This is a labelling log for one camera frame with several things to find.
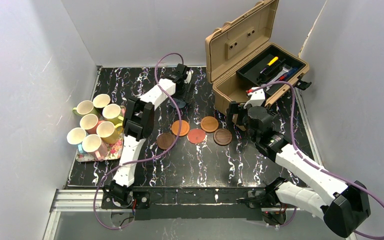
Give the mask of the blue grey coaster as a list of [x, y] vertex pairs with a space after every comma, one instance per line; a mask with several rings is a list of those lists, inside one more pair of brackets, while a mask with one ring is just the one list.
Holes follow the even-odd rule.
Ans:
[[169, 100], [168, 102], [173, 108], [177, 107], [179, 109], [183, 109], [187, 105], [183, 100], [176, 98], [173, 98], [173, 101]]

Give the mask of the light wooden coaster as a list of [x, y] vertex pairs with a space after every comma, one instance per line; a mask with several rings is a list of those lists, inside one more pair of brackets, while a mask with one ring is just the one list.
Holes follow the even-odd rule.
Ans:
[[218, 120], [213, 116], [205, 116], [200, 121], [200, 126], [206, 133], [213, 133], [219, 128]]

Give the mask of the dark walnut coaster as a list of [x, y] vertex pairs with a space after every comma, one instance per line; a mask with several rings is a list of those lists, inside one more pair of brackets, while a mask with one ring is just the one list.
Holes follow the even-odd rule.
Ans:
[[219, 128], [213, 133], [213, 140], [220, 146], [229, 145], [232, 139], [231, 132], [225, 128]]

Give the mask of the orange wooden coaster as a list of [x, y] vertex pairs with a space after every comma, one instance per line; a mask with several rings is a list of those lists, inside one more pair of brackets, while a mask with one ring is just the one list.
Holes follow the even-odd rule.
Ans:
[[171, 131], [175, 136], [184, 137], [189, 133], [190, 125], [185, 120], [176, 120], [171, 125]]

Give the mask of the red coaster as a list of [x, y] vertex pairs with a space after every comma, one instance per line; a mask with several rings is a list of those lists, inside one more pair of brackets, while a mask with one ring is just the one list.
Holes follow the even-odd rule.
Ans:
[[206, 132], [199, 128], [191, 129], [187, 134], [187, 139], [192, 144], [199, 144], [206, 138]]

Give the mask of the dark brown coaster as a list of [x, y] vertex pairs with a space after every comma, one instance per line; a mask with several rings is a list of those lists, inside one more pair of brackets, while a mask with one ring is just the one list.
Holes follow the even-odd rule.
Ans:
[[170, 146], [174, 143], [175, 139], [176, 138], [172, 133], [165, 132], [157, 137], [156, 143], [158, 148], [162, 150], [168, 150]]

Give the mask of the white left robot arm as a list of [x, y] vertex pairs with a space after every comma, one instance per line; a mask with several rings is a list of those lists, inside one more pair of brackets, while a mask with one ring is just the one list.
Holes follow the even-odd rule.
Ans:
[[127, 101], [122, 126], [123, 149], [119, 164], [110, 184], [102, 187], [107, 199], [121, 207], [131, 207], [135, 201], [131, 186], [135, 181], [136, 164], [146, 139], [153, 133], [155, 110], [167, 99], [171, 102], [190, 101], [194, 84], [193, 71], [179, 63], [174, 71], [167, 73], [149, 91]]

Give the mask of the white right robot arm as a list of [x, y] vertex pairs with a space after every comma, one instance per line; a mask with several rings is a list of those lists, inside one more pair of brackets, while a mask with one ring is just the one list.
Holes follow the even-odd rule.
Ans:
[[294, 148], [289, 138], [274, 130], [274, 115], [266, 108], [232, 101], [226, 112], [228, 123], [237, 116], [238, 123], [246, 128], [263, 156], [293, 172], [311, 188], [308, 190], [278, 177], [261, 195], [251, 197], [252, 200], [296, 206], [322, 219], [342, 238], [351, 235], [371, 215], [366, 186], [358, 180], [345, 183], [324, 172], [319, 164], [310, 162], [307, 155]]

